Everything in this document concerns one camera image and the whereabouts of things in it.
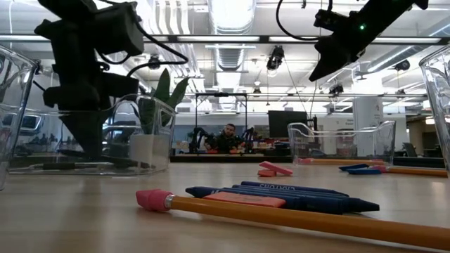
eraser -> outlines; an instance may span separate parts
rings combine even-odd
[[[386,166],[382,166],[382,165],[372,166],[371,169],[377,169],[377,170],[381,171],[382,173],[386,173],[387,172]]]
[[[206,200],[218,200],[245,205],[256,205],[260,207],[282,207],[286,201],[276,197],[260,197],[236,193],[215,193],[203,197]]]
[[[148,211],[169,211],[165,206],[165,200],[171,192],[154,189],[154,190],[138,190],[136,191],[136,200],[138,205]]]
[[[276,176],[276,171],[268,170],[268,169],[260,169],[258,171],[258,175],[260,176]]]
[[[310,164],[313,162],[314,159],[312,158],[298,158],[297,162],[300,164]]]
[[[276,171],[276,172],[284,174],[284,175],[291,175],[293,173],[293,171],[291,169],[275,165],[271,162],[262,162],[259,165],[263,168],[270,169],[272,171]]]

blue crayon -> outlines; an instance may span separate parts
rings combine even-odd
[[[379,169],[348,169],[347,172],[351,175],[378,175],[382,174]]]
[[[302,186],[286,186],[286,185],[278,185],[273,183],[260,183],[260,182],[249,182],[249,181],[243,181],[240,183],[243,186],[258,186],[262,188],[270,188],[270,189],[280,189],[280,190],[305,190],[305,191],[311,191],[311,192],[317,192],[317,193],[333,193],[333,194],[339,194],[345,197],[348,197],[345,193],[340,193],[335,190],[329,190],[329,189],[322,189],[322,188],[311,188],[311,187],[302,187]]]
[[[342,200],[342,208],[343,212],[372,212],[372,211],[380,211],[380,205],[376,203],[372,203],[369,201],[361,200],[355,197],[345,197],[338,194],[332,193],[316,193],[316,192],[308,192],[303,190],[279,190],[279,189],[269,189],[269,188],[261,188],[257,186],[242,186],[242,185],[234,185],[233,188],[244,188],[244,189],[253,189],[259,191],[266,191],[270,193],[276,194],[285,194],[285,195],[311,195],[317,197],[331,197]]]
[[[245,194],[245,195],[253,195],[253,196],[261,196],[261,197],[276,197],[278,199],[282,199],[286,201],[286,204],[283,208],[293,209],[293,210],[302,210],[302,211],[310,211],[310,212],[323,212],[327,214],[342,214],[342,200],[333,199],[333,198],[325,198],[323,197],[315,197],[315,196],[289,196],[289,195],[280,195],[275,193],[264,193],[257,192],[253,190],[245,190],[239,188],[212,188],[212,187],[191,187],[187,188],[186,192],[191,194],[194,197],[205,197],[207,195],[211,195],[214,193],[225,192],[225,193],[236,193],[236,194]]]
[[[348,169],[363,169],[363,168],[369,168],[369,166],[367,164],[355,164],[339,167],[339,169],[342,171],[347,171]]]

plastic container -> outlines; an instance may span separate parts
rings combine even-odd
[[[99,112],[26,110],[29,124],[20,131],[10,173],[134,176],[163,171],[169,166],[175,115],[162,101],[136,95]],[[72,119],[86,132],[74,136],[63,122]]]
[[[0,46],[0,190],[4,189],[37,64]]]
[[[450,174],[450,46],[425,57],[419,63],[435,119],[445,167]]]
[[[358,131],[314,131],[303,123],[292,123],[288,125],[288,133],[294,164],[304,158],[382,160],[392,164],[394,157],[395,121]],[[345,152],[342,138],[349,149]]]

man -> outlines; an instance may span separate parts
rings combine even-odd
[[[234,135],[236,126],[227,124],[222,133],[217,137],[217,150],[219,153],[229,154],[230,150],[238,148],[239,140]]]

green leaves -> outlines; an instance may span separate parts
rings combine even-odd
[[[178,105],[184,97],[186,93],[186,88],[189,85],[189,77],[181,80],[175,87],[175,90],[172,95],[170,95],[170,75],[169,71],[165,69],[161,76],[160,80],[157,84],[157,88],[155,93],[153,94],[154,98],[161,100],[162,102],[168,104],[171,108],[175,109],[176,105]],[[155,115],[156,113],[156,104],[155,101],[142,98],[138,101],[138,109],[139,109],[139,119],[141,120],[141,128],[143,129],[145,134],[154,134],[153,128],[155,126]],[[172,118],[165,112],[161,112],[161,125],[165,127],[169,124],[170,119]]]
[[[171,108],[175,108],[176,105],[181,103],[188,85],[189,85],[189,77],[181,80],[181,82],[179,82],[176,85],[174,93],[170,96],[170,98],[167,101],[165,101],[166,104],[168,104]]]
[[[156,91],[154,97],[165,102],[169,100],[169,89],[170,89],[170,74],[169,70],[164,69],[160,76],[160,80],[157,83]]]

